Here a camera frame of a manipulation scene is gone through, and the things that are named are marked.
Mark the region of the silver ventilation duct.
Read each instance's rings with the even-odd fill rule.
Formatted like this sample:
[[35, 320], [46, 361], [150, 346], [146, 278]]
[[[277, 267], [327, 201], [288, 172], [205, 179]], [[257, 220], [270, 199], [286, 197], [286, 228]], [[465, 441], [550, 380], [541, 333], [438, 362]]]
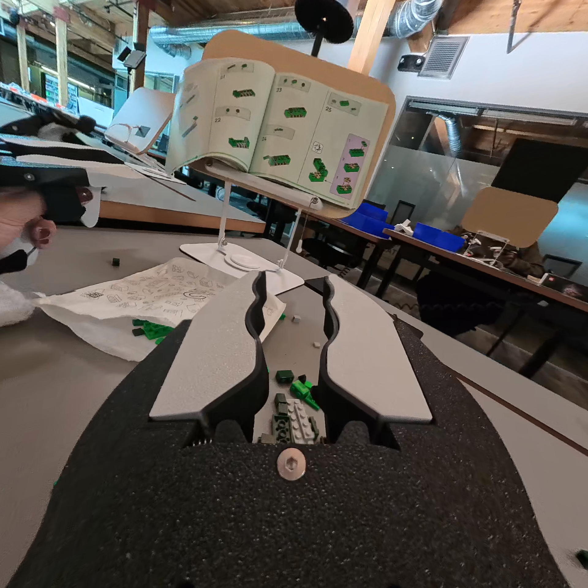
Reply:
[[445, 113], [434, 113], [436, 120], [445, 125], [447, 143], [453, 158], [460, 158], [462, 153], [462, 138], [460, 123], [457, 117]]
[[[444, 1], [400, 1], [386, 22], [384, 38], [405, 39], [420, 33], [441, 10]], [[186, 26], [154, 26], [151, 39], [160, 47], [206, 45], [217, 34], [238, 31], [262, 40], [313, 40], [316, 26], [303, 23], [297, 6], [244, 12], [233, 18], [212, 18]]]

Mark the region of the brick instruction booklet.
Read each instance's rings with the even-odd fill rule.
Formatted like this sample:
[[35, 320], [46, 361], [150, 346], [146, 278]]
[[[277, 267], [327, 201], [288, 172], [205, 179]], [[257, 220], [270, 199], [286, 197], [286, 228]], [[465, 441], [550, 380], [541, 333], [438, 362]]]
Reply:
[[240, 58], [195, 63], [181, 82], [168, 173], [214, 158], [344, 209], [360, 205], [385, 103]]

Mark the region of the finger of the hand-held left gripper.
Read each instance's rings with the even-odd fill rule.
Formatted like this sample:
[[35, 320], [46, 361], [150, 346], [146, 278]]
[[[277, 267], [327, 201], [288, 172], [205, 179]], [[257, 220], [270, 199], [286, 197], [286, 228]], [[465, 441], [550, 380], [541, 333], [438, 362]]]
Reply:
[[152, 168], [132, 164], [105, 164], [93, 161], [73, 160], [71, 166], [84, 168], [91, 172], [151, 172]]
[[75, 143], [45, 141], [26, 136], [1, 136], [1, 150], [9, 151], [13, 156], [44, 155], [103, 164], [124, 163], [122, 159], [104, 149]]

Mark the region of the black floor lamp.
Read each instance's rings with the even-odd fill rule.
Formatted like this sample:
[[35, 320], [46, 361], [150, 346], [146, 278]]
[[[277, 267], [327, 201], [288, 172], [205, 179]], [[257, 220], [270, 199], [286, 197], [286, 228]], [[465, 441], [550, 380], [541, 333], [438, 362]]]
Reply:
[[355, 28], [355, 1], [295, 1], [295, 16], [314, 36], [312, 57], [318, 57], [324, 40], [336, 45], [348, 41]]

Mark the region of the person's left hand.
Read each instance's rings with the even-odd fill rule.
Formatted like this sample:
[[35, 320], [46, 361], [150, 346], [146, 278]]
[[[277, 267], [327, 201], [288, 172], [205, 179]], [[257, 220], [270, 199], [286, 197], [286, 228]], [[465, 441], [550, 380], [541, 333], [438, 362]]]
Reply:
[[44, 185], [1, 190], [1, 273], [33, 264], [49, 246], [58, 224], [92, 227], [98, 222], [102, 189]]

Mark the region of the grey green brick assembly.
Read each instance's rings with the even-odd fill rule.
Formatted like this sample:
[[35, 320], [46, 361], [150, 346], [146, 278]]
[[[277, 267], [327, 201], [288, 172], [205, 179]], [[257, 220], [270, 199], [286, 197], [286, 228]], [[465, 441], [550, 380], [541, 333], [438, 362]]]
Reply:
[[270, 433], [262, 433], [258, 443], [262, 445], [315, 445], [320, 442], [320, 431], [315, 418], [308, 416], [303, 402], [275, 395], [275, 411], [270, 420]]

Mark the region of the black studio light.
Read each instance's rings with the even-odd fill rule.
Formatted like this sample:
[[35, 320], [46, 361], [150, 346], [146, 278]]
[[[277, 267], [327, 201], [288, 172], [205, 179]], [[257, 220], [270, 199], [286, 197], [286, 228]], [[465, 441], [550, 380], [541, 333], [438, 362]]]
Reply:
[[146, 45], [143, 43], [135, 42], [133, 49], [126, 46], [117, 56], [117, 60], [122, 63], [123, 67], [127, 71], [127, 97], [129, 97], [131, 90], [136, 86], [133, 85], [135, 82], [134, 72], [139, 70], [139, 87], [143, 86], [145, 79], [145, 61], [146, 58]]

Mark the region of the wooden post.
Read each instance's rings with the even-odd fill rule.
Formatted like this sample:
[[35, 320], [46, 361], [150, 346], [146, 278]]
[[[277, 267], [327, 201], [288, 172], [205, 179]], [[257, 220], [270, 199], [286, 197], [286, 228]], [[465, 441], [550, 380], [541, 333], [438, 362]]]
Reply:
[[367, 1], [347, 69], [369, 75], [396, 1]]

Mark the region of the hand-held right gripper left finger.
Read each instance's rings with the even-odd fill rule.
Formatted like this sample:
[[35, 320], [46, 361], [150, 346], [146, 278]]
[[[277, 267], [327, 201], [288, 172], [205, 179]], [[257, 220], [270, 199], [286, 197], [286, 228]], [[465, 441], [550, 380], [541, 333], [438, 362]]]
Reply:
[[233, 420], [246, 439], [269, 395], [261, 343], [266, 274], [251, 272], [193, 317], [149, 413], [153, 421], [192, 421], [203, 432]]

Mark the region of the white printed paper bag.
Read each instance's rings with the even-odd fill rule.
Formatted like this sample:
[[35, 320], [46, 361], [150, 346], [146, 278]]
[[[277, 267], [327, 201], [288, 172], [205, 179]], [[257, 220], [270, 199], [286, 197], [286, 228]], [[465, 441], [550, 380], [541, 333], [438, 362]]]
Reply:
[[37, 306], [79, 338], [109, 355], [140, 362], [160, 336], [134, 334], [135, 321], [178, 327], [191, 321], [237, 278], [197, 261], [176, 257], [153, 268], [62, 295]]

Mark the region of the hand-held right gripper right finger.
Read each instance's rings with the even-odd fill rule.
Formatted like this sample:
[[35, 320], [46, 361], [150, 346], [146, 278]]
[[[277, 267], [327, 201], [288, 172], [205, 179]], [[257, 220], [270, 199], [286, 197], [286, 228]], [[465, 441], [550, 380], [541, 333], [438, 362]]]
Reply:
[[393, 439], [397, 424], [432, 425], [393, 317], [337, 275], [325, 278], [323, 307], [318, 405], [327, 438], [338, 439], [351, 422], [363, 423], [369, 439]]

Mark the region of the wooden book stand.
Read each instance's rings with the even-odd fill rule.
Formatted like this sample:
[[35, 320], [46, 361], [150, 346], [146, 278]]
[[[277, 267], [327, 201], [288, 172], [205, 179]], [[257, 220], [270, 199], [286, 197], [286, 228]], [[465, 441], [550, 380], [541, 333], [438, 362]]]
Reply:
[[174, 93], [140, 87], [114, 115], [104, 136], [134, 155], [143, 155], [170, 122], [174, 103]]
[[466, 231], [489, 233], [512, 246], [527, 248], [538, 241], [558, 210], [553, 201], [485, 187], [475, 196], [460, 225]]
[[[252, 35], [229, 30], [218, 33], [207, 44], [202, 61], [212, 58], [228, 58], [232, 53], [238, 56], [264, 61], [275, 69], [285, 70], [288, 66], [295, 74], [310, 74], [318, 77], [320, 82], [326, 82], [335, 90], [346, 89], [348, 86], [363, 99], [374, 99], [388, 106], [386, 118], [383, 122], [377, 141], [375, 142], [375, 155], [367, 168], [367, 176], [360, 198], [367, 197], [378, 168], [381, 165], [394, 127], [396, 116], [396, 99], [392, 89], [375, 77], [370, 77], [348, 68], [323, 61], [319, 58], [305, 55], [294, 49], [284, 47], [278, 43], [261, 40]], [[293, 209], [301, 209], [302, 214], [308, 218], [314, 218], [342, 230], [357, 234], [362, 239], [379, 243], [381, 239], [373, 235], [361, 232], [349, 227], [343, 219], [353, 213], [351, 209], [343, 209], [339, 205], [328, 203], [322, 199], [322, 205], [311, 203], [312, 196], [279, 182], [257, 178], [250, 173], [237, 171], [230, 165], [221, 162], [212, 156], [205, 157], [200, 162], [189, 164], [199, 175], [214, 178], [221, 182], [231, 183], [233, 187], [256, 192], [259, 195], [280, 202]]]

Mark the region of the wall vent grille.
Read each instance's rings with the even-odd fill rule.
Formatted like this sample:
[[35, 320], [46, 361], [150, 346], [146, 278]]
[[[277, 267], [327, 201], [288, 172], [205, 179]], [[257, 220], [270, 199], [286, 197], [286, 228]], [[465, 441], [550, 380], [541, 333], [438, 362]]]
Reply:
[[436, 80], [451, 79], [469, 40], [469, 35], [435, 36], [417, 76]]

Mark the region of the blue storage bin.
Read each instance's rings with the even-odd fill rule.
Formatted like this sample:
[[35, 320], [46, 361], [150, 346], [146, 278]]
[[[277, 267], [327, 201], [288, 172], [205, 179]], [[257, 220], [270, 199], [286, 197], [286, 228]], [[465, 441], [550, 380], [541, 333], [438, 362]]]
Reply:
[[466, 239], [461, 236], [420, 222], [415, 225], [413, 238], [452, 253], [458, 253], [466, 246]]
[[367, 201], [348, 217], [341, 219], [343, 224], [351, 226], [377, 238], [387, 238], [386, 230], [394, 231], [394, 226], [387, 223], [388, 214], [384, 208], [379, 208]]

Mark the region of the white fluffy cloth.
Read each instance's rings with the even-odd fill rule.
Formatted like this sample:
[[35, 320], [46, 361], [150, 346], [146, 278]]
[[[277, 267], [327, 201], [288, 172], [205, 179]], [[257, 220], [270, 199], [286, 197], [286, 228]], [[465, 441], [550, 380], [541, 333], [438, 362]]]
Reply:
[[37, 295], [22, 293], [1, 281], [1, 327], [28, 320], [36, 308]]

